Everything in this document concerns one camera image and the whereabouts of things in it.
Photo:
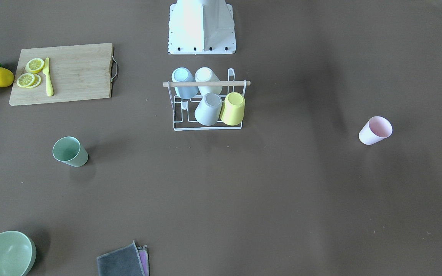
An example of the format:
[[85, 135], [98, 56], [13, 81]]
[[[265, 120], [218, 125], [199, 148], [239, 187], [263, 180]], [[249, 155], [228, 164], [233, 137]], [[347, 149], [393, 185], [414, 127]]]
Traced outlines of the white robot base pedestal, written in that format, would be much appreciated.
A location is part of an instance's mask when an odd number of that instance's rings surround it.
[[167, 53], [234, 54], [233, 7], [224, 0], [178, 0], [170, 5]]

